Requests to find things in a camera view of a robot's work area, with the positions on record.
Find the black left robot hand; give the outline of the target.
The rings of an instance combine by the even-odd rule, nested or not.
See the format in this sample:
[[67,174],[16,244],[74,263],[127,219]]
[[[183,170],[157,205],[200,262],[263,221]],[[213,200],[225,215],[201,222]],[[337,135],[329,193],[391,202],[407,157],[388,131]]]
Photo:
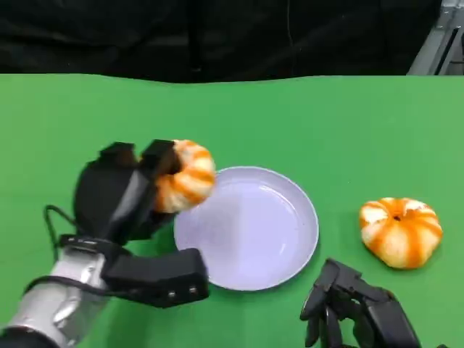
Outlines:
[[158,212],[155,181],[180,168],[174,142],[153,140],[136,158],[135,145],[114,142],[83,168],[75,187],[73,213],[81,236],[124,245],[150,239],[174,213]]

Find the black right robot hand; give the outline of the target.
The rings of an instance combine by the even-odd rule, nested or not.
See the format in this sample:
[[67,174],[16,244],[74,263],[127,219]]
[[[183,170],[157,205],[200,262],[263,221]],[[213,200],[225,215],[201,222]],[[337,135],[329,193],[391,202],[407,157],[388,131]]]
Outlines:
[[331,258],[306,298],[300,320],[307,323],[304,345],[347,347],[340,322],[350,319],[359,347],[420,347],[405,311],[392,292],[371,286],[362,273]]

